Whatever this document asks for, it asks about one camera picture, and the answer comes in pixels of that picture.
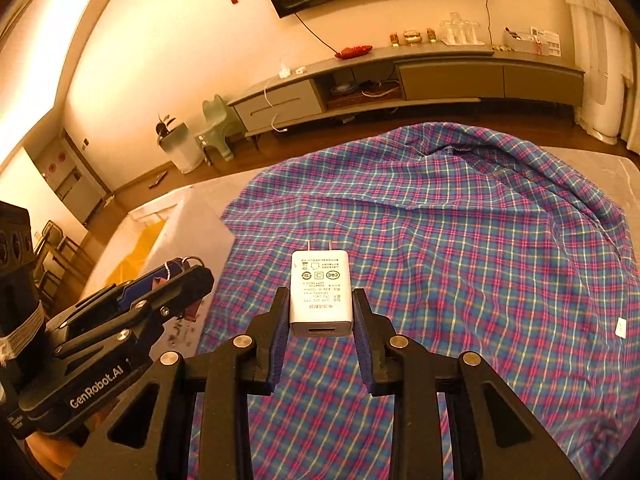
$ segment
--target metal screw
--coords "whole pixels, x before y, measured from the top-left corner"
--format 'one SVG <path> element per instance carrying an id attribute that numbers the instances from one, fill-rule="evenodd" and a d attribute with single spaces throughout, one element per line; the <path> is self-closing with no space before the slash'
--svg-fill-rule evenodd
<path id="1" fill-rule="evenodd" d="M 234 339 L 234 345 L 238 348 L 247 348 L 254 340 L 247 335 L 239 335 Z"/>
<path id="2" fill-rule="evenodd" d="M 462 360 L 469 366 L 478 366 L 482 362 L 482 358 L 475 352 L 467 352 L 462 356 Z"/>
<path id="3" fill-rule="evenodd" d="M 409 340 L 403 335 L 395 335 L 389 340 L 389 344 L 394 348 L 404 348 L 409 344 Z"/>
<path id="4" fill-rule="evenodd" d="M 165 352 L 160 356 L 160 362 L 165 366 L 175 365 L 180 356 L 177 352 Z"/>
<path id="5" fill-rule="evenodd" d="M 120 333 L 117 335 L 116 339 L 118 341 L 124 341 L 127 337 L 129 337 L 129 329 L 126 328 L 124 330 L 120 330 Z"/>

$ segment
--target cabinet drawer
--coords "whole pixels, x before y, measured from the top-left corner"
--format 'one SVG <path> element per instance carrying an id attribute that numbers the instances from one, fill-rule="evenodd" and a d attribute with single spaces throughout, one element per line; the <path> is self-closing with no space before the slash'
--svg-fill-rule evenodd
<path id="1" fill-rule="evenodd" d="M 502 66 L 482 61 L 430 61 L 399 67 L 408 101 L 504 97 Z"/>
<path id="2" fill-rule="evenodd" d="M 504 96 L 508 98 L 580 106 L 583 85 L 579 72 L 546 66 L 504 66 Z"/>
<path id="3" fill-rule="evenodd" d="M 267 97 L 273 106 L 264 94 L 235 105 L 248 132 L 324 111 L 311 79 L 268 91 Z"/>

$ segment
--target green plastic chair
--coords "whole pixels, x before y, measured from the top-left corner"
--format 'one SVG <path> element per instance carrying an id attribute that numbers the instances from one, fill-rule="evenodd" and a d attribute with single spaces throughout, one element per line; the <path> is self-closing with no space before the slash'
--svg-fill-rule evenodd
<path id="1" fill-rule="evenodd" d="M 234 154 L 225 139 L 235 134 L 246 133 L 240 117 L 219 95 L 216 95 L 213 101 L 203 101 L 202 111 L 207 120 L 207 130 L 198 135 L 198 142 L 203 151 L 206 153 L 206 148 L 213 146 L 225 160 L 231 160 Z"/>

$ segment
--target plaid cloth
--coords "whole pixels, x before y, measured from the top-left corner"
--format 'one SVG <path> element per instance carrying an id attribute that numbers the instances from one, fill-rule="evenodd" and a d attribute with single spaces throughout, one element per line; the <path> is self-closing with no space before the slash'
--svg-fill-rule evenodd
<path id="1" fill-rule="evenodd" d="M 583 478 L 609 465 L 638 420 L 639 283 L 625 216 L 530 142 L 452 123 L 400 128 L 270 168 L 223 221 L 236 244 L 200 352 L 268 309 L 289 285 L 293 251 L 332 240 L 374 312 L 432 352 L 482 354 Z M 614 334 L 619 317 L 626 339 Z M 249 416 L 257 480 L 388 475 L 393 399 L 367 394 L 352 338 L 290 337 L 276 392 L 251 398 Z"/>

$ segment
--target charger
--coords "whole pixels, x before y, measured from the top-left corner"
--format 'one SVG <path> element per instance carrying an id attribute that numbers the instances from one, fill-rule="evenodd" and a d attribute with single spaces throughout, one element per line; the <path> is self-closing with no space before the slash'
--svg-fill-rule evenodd
<path id="1" fill-rule="evenodd" d="M 291 331 L 297 337 L 342 337 L 351 333 L 351 275 L 346 251 L 295 251 L 291 255 Z"/>

